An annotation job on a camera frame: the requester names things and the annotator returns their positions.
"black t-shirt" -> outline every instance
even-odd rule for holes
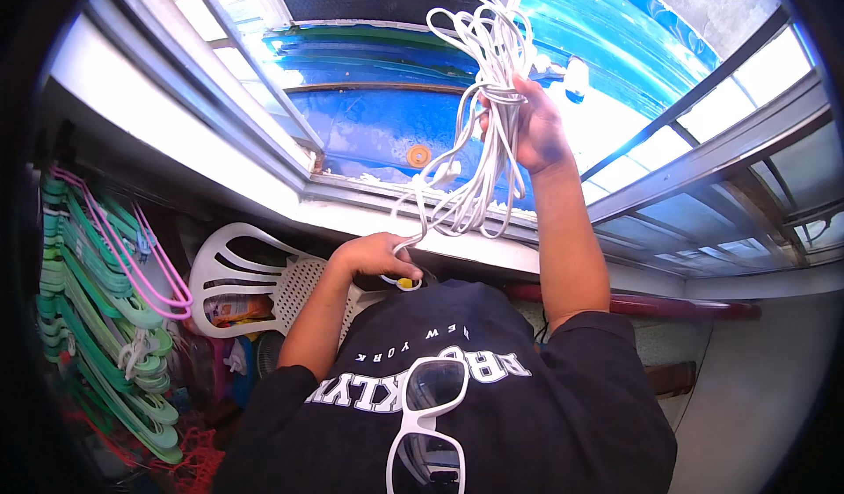
[[[501,292],[441,284],[362,312],[317,385],[284,367],[252,391],[215,492],[386,492],[406,370],[462,353],[466,396],[437,418],[466,459],[466,492],[665,492],[677,451],[633,328],[582,312],[543,352]]]

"white plastic chair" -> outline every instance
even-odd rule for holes
[[[287,265],[284,267],[259,264],[241,258],[228,248],[228,243],[232,239],[242,236],[259,239],[268,245],[292,254],[295,258],[287,258]],[[217,254],[236,267],[255,272],[230,268],[217,260]],[[223,226],[205,240],[193,261],[190,281],[188,282],[188,287],[193,295],[191,320],[202,334],[219,339],[272,330],[287,335],[290,326],[296,320],[299,311],[317,285],[326,263],[325,259],[281,243],[278,239],[248,223],[231,223]],[[228,283],[205,288],[206,283],[216,280],[227,280]],[[234,283],[239,280],[270,282],[272,285],[248,286]],[[273,300],[275,320],[238,323],[227,328],[219,328],[213,325],[205,316],[205,300],[225,294],[269,295]],[[354,284],[349,288],[346,311],[343,315],[343,330],[340,334],[341,343],[354,317],[376,301],[384,299],[385,296],[386,291],[367,292]]]

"red pipe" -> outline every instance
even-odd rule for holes
[[[512,300],[542,303],[542,289],[538,284],[507,284],[503,291]],[[610,295],[609,311],[649,319],[758,320],[762,315],[762,309],[750,303],[615,293]]]

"pink hanger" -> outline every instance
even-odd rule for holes
[[[68,183],[82,190],[83,199],[85,200],[85,204],[88,206],[88,212],[90,212],[92,219],[94,220],[94,224],[97,227],[97,230],[100,231],[100,235],[102,235],[102,237],[105,239],[105,244],[108,245],[109,249],[111,250],[111,253],[117,259],[117,263],[120,265],[121,269],[123,270],[123,273],[126,274],[126,277],[129,278],[129,282],[132,283],[132,286],[138,291],[139,296],[145,302],[147,302],[147,305],[149,305],[150,308],[153,309],[155,312],[168,319],[184,320],[186,318],[189,318],[191,316],[191,305],[193,304],[193,295],[191,295],[191,292],[187,289],[184,280],[175,271],[173,263],[170,261],[170,258],[167,257],[167,254],[164,252],[164,249],[158,243],[158,240],[152,239],[152,228],[149,227],[147,217],[145,214],[143,214],[143,211],[141,210],[141,207],[138,205],[138,203],[132,202],[132,209],[135,212],[135,218],[138,220],[138,225],[141,228],[141,232],[143,233],[147,242],[150,244],[150,248],[152,249],[153,255],[155,256],[155,260],[158,262],[159,266],[161,267],[161,270],[163,270],[164,276],[167,278],[167,282],[173,289],[173,294],[175,294],[177,300],[171,300],[162,297],[159,292],[155,290],[152,284],[149,283],[147,277],[143,275],[141,269],[139,269],[138,266],[135,264],[134,260],[132,259],[132,255],[126,250],[126,247],[123,245],[123,240],[121,240],[120,236],[117,235],[117,233],[111,227],[111,224],[106,219],[105,212],[102,210],[102,208],[100,208],[100,205],[99,203],[97,203],[97,200],[94,198],[94,195],[91,194],[90,190],[88,190],[88,185],[73,173],[68,172],[67,170],[62,170],[61,168],[55,165],[52,166],[51,172],[56,177],[63,179],[64,181],[67,181]],[[115,242],[117,243],[117,246],[120,247],[121,252],[126,256],[126,259],[129,260],[129,264],[132,266],[132,270],[134,270],[134,272],[138,274],[138,276],[141,278],[141,281],[143,282],[143,285],[147,288],[147,290],[152,292],[155,298],[157,298],[159,301],[174,308],[184,309],[184,312],[174,313],[164,311],[158,309],[157,307],[155,307],[155,305],[153,305],[153,302],[150,301],[150,298],[148,298],[146,293],[144,293],[141,284],[139,284],[135,280],[134,276],[132,275],[132,271],[129,269],[129,267],[126,267],[126,265],[123,264],[120,254],[117,252],[114,244],[111,242],[111,238],[106,234],[106,230],[103,228],[103,226],[108,229],[109,234],[111,234],[111,237],[114,238]]]

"coiled white cable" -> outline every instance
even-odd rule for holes
[[[422,224],[421,232],[409,237],[395,247],[397,253],[404,247],[415,245],[433,228],[447,236],[459,236],[473,229],[490,239],[500,236],[510,223],[513,198],[524,199],[525,185],[522,173],[516,164],[518,148],[519,108],[525,99],[513,88],[513,76],[527,78],[533,66],[536,50],[533,47],[533,31],[530,20],[517,9],[507,9],[500,0],[479,0],[480,6],[474,14],[460,11],[452,14],[446,9],[437,7],[428,11],[426,21],[428,28],[439,38],[460,49],[478,62],[479,71],[472,84],[462,95],[458,106],[457,121],[455,123],[454,146],[451,150],[433,159],[420,173],[416,188],[396,201],[391,212],[396,217],[399,207],[411,196],[416,197],[419,220]],[[482,17],[489,11],[493,17]],[[457,40],[442,33],[431,23],[431,18],[442,13],[448,16],[454,24],[454,30],[460,37]],[[525,28],[524,36],[515,24],[519,18]],[[480,120],[480,113],[476,111],[479,93],[490,99],[489,124],[481,151],[480,162],[474,176],[460,188],[447,194],[430,215],[430,222],[425,214],[423,193],[438,183],[447,183],[457,175],[455,156],[469,142],[473,127]],[[463,125],[463,111],[469,101],[469,121]],[[430,182],[426,182],[431,172],[437,171]],[[507,208],[504,221],[497,232],[490,232],[486,226],[486,211],[493,202],[495,183],[505,173],[507,179]],[[385,276],[387,281],[394,282]],[[418,289],[420,283],[404,291]]]

